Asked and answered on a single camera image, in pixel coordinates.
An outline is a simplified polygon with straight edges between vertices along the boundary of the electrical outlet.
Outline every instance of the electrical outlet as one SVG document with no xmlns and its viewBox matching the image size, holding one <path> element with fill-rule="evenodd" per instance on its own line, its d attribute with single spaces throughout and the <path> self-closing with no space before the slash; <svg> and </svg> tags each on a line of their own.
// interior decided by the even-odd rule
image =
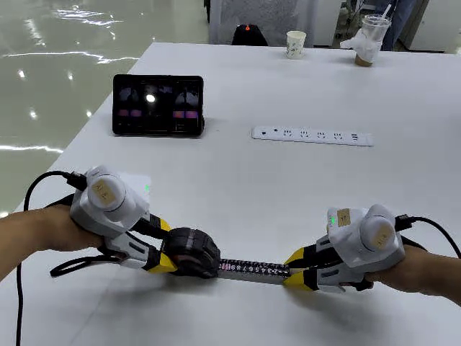
<svg viewBox="0 0 461 346">
<path fill-rule="evenodd" d="M 273 141 L 342 144 L 347 146 L 374 145 L 372 135 L 369 133 L 288 128 L 285 126 L 257 126 L 252 130 L 251 137 Z"/>
<path fill-rule="evenodd" d="M 300 138 L 309 138 L 309 137 L 310 137 L 309 130 L 307 128 L 301 128 L 300 129 Z"/>
</svg>

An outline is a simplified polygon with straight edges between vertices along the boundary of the paper cup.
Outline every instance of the paper cup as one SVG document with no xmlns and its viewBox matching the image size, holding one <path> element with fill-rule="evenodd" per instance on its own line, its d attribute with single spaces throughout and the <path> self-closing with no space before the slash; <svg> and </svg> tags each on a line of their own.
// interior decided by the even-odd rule
<svg viewBox="0 0 461 346">
<path fill-rule="evenodd" d="M 300 59 L 303 56 L 305 32 L 287 32 L 287 57 L 289 59 Z"/>
</svg>

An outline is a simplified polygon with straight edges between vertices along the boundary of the black strap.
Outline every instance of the black strap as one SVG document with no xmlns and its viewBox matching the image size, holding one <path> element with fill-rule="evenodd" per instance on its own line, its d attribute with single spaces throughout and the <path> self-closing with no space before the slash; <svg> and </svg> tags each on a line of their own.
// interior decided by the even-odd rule
<svg viewBox="0 0 461 346">
<path fill-rule="evenodd" d="M 59 266 L 54 267 L 52 270 L 50 270 L 50 275 L 53 278 L 56 278 L 58 276 L 65 275 L 70 272 L 75 272 L 76 270 L 89 267 L 90 265 L 96 265 L 102 262 L 117 263 L 119 261 L 120 260 L 116 257 L 106 256 L 103 254 L 99 256 L 90 256 L 90 257 L 71 259 L 70 261 L 64 262 L 60 264 Z"/>
<path fill-rule="evenodd" d="M 73 194 L 69 196 L 65 196 L 64 198 L 61 198 L 60 200 L 57 200 L 51 204 L 48 204 L 45 208 L 53 207 L 55 205 L 68 205 L 70 207 L 72 205 L 72 201 L 73 201 Z"/>
<path fill-rule="evenodd" d="M 418 244 L 417 242 L 408 239 L 406 236 L 401 236 L 402 237 L 402 243 L 403 245 L 410 245 L 411 247 L 418 247 L 421 250 L 427 251 L 426 248 L 424 248 L 422 245 Z"/>
</svg>

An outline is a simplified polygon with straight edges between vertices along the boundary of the plastic cup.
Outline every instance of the plastic cup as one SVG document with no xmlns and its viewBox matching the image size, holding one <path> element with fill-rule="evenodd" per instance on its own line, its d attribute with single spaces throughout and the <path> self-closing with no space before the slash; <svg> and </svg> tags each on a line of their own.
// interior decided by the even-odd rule
<svg viewBox="0 0 461 346">
<path fill-rule="evenodd" d="M 287 32 L 287 57 L 289 59 L 300 59 L 303 56 L 305 32 Z"/>
<path fill-rule="evenodd" d="M 362 19 L 362 32 L 368 40 L 381 42 L 391 24 L 390 18 L 382 18 L 379 14 L 368 14 Z M 355 55 L 355 63 L 359 66 L 369 67 L 372 61 L 366 61 Z"/>
</svg>

